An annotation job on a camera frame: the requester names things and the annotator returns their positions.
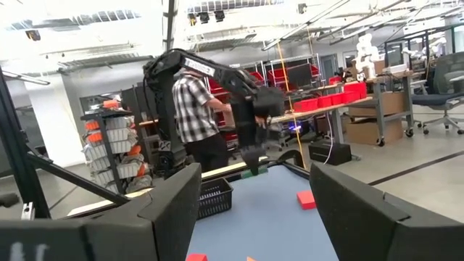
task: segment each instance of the black pants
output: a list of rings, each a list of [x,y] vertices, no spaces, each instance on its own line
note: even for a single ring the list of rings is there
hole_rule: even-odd
[[[220,133],[201,141],[186,144],[187,152],[202,166],[202,172],[227,167],[229,154],[227,143]]]

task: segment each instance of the yellow cable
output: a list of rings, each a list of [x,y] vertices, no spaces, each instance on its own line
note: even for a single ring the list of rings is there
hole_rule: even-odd
[[[282,55],[281,45],[279,44],[279,42],[277,43],[277,49],[278,49],[278,54],[281,57],[283,76],[285,78],[285,87],[287,88],[287,91],[290,91],[290,89],[289,89],[289,81],[287,80],[287,72],[285,71],[285,63],[283,62],[283,55]],[[290,103],[290,110],[293,111],[293,105],[291,104],[290,96],[289,96],[289,103]],[[303,154],[302,142],[299,140],[299,129],[297,128],[297,118],[295,116],[293,116],[293,122],[295,124],[295,130],[297,130],[296,132],[297,132],[297,141],[298,141],[299,153],[302,155],[303,167],[306,169],[305,155]]]

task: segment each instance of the blue table surface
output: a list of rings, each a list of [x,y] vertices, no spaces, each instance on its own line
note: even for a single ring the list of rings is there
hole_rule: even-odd
[[[338,260],[318,211],[297,201],[309,182],[283,165],[268,170],[231,183],[232,209],[196,222],[189,254],[208,261]]]

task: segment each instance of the black robotic arm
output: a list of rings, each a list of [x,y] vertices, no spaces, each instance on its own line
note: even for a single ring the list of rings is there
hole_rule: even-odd
[[[169,177],[185,157],[175,131],[172,98],[173,77],[182,67],[212,78],[231,93],[241,156],[252,173],[257,173],[259,157],[264,156],[265,150],[262,138],[257,138],[259,127],[255,116],[277,116],[282,111],[279,107],[283,107],[282,91],[277,88],[260,88],[247,72],[220,65],[182,49],[169,50],[144,66],[144,83],[153,90],[156,97],[161,138],[158,168],[164,172],[165,177]]]

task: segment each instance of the black basket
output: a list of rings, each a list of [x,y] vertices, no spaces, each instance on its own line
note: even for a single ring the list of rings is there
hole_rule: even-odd
[[[232,207],[232,190],[224,178],[203,183],[197,220],[229,210]]]

